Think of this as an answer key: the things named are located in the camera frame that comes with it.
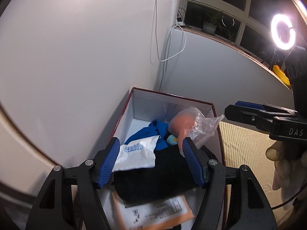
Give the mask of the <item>white gloved right hand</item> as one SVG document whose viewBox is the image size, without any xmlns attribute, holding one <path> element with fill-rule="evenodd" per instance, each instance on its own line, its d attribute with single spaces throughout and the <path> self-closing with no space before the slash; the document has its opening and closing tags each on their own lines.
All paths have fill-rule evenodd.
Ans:
<svg viewBox="0 0 307 230">
<path fill-rule="evenodd" d="M 298 159 L 292 156 L 298 154 L 298 149 L 286 142 L 276 141 L 265 152 L 266 158 L 274 162 L 275 171 L 273 190 L 281 190 L 282 202 L 293 202 L 306 197 L 306 152 L 298 154 Z"/>
</svg>

